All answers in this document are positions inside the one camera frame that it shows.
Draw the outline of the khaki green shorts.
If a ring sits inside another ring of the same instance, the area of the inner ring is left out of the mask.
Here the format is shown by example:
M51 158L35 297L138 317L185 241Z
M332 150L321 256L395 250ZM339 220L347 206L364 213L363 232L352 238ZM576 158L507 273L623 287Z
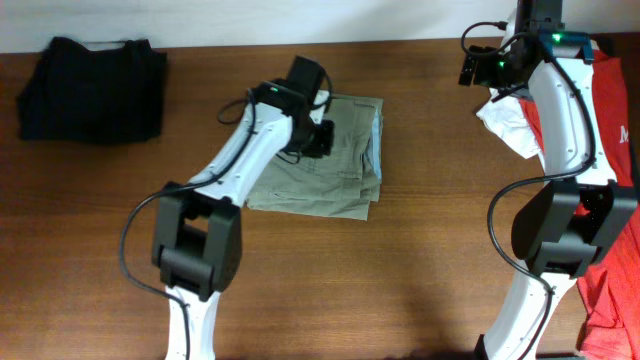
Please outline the khaki green shorts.
M365 221L380 197L384 101L337 95L324 118L335 125L331 154L280 155L252 188L252 210Z

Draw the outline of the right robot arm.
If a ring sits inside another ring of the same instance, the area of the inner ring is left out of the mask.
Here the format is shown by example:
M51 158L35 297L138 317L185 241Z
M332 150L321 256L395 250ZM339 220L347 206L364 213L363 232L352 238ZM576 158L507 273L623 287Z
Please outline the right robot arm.
M501 311L479 336L476 359L533 359L564 294L605 259L638 207L636 185L619 182L601 141L593 102L591 39L566 29L560 1L520 0L500 47L464 46L462 86L534 102L544 147L542 189L516 214L515 270Z

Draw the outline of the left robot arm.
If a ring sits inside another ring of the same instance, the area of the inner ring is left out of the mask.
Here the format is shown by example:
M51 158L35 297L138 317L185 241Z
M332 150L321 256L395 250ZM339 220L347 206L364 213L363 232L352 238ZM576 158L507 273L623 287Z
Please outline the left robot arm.
M241 209L273 158L330 154L331 97L326 70L296 57L286 77L250 89L236 130L204 169L163 188L151 262L169 298L167 358L214 358L218 302L242 257Z

